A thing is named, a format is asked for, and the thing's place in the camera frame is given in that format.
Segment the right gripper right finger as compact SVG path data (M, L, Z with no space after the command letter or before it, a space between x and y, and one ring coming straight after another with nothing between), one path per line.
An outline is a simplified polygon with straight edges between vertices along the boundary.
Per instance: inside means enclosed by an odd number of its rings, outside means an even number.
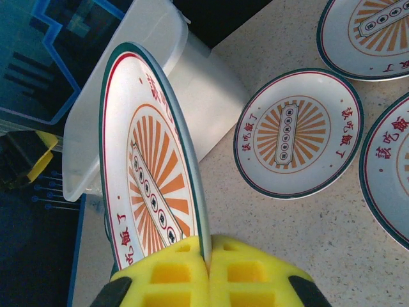
M212 236L210 306L330 306L311 276L276 256Z

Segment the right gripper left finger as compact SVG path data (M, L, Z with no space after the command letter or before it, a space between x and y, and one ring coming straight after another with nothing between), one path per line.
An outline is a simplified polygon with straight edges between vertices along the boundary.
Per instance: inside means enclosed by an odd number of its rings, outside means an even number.
M208 271L191 236L114 273L92 306L209 306Z

